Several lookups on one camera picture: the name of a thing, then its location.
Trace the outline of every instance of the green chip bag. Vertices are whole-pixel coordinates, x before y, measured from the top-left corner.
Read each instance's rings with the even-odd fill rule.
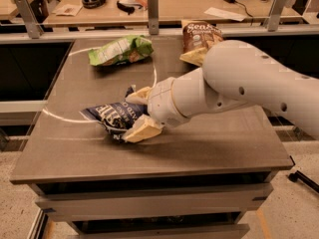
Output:
[[[112,41],[100,49],[89,51],[92,66],[110,66],[133,63],[148,57],[153,52],[152,41],[137,35],[129,35]]]

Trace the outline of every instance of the drawer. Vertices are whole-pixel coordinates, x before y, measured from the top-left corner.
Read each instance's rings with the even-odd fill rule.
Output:
[[[94,193],[122,190],[145,190],[178,187],[205,187],[269,182],[274,171],[216,173],[199,175],[136,177],[89,181],[64,181],[36,184],[41,195]]]
[[[249,231],[247,224],[232,225],[199,225],[163,229],[148,229],[135,231],[102,232],[70,236],[68,239],[238,239]]]
[[[54,221],[228,213],[257,209],[270,183],[46,195],[36,204]]]

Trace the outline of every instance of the floor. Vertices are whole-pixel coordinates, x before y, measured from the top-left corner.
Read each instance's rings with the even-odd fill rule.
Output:
[[[250,231],[243,239],[316,239],[319,235],[319,194],[299,180],[287,176],[299,170],[319,182],[319,141],[298,139],[289,126],[274,127],[296,165],[280,171],[272,180],[274,191],[257,211],[248,211],[239,223]],[[28,186],[14,186],[10,173],[20,151],[0,151],[0,239],[25,239],[38,213],[35,193]],[[66,223],[48,221],[43,239],[77,235]]]

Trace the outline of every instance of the black cable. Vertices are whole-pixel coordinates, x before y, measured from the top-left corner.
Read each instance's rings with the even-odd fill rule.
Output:
[[[245,9],[246,14],[251,18],[251,22],[250,22],[250,26],[251,26],[252,23],[253,23],[253,16],[248,12],[247,7],[244,4],[239,3],[237,1],[235,1],[235,4],[239,4],[239,5],[243,6],[243,8]]]

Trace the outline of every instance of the wooden desk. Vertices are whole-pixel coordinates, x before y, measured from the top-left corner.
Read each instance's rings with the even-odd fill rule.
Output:
[[[0,0],[0,20],[11,20],[18,14],[18,9],[13,0]]]
[[[302,17],[308,24],[319,25],[319,18],[317,18],[318,12],[305,12]]]
[[[241,238],[248,227],[237,221],[270,194],[274,174],[292,166],[261,107],[198,116],[137,144],[81,122],[81,109],[118,102],[131,84],[151,86],[154,65],[159,81],[192,69],[178,58],[182,36],[151,39],[151,58],[99,70],[87,50],[112,39],[74,43],[48,98],[54,116],[41,113],[11,182],[29,184],[52,220],[79,233],[108,232],[88,238]],[[188,223],[164,222],[180,215]]]
[[[44,25],[46,27],[81,27],[146,25],[148,23],[147,11],[136,10],[135,13],[128,15],[117,8],[117,1],[107,0],[107,3],[101,8],[82,8],[75,17],[50,14],[44,21]],[[254,16],[255,21],[262,21],[267,17],[272,4],[271,0],[266,3],[260,0],[238,0],[238,2],[247,6],[248,12]],[[81,5],[82,0],[63,0],[57,8],[65,4]],[[205,14],[204,11],[210,7],[246,15],[242,6],[229,4],[222,0],[159,0],[159,23],[162,25],[180,24],[182,19],[205,20],[211,23],[233,22]],[[282,16],[286,20],[300,18],[300,15],[293,9],[287,8],[283,10]]]

